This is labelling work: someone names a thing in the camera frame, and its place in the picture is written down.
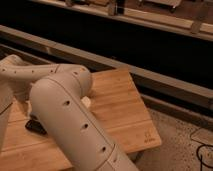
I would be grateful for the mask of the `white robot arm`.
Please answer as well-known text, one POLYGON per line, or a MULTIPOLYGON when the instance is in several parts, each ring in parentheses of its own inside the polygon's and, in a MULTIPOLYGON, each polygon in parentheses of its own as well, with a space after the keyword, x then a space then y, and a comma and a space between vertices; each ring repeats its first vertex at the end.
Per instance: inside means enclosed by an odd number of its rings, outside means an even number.
POLYGON ((0 148, 14 100, 28 101, 75 171, 139 171, 82 103, 90 71, 76 64, 29 65, 17 55, 0 60, 0 148))

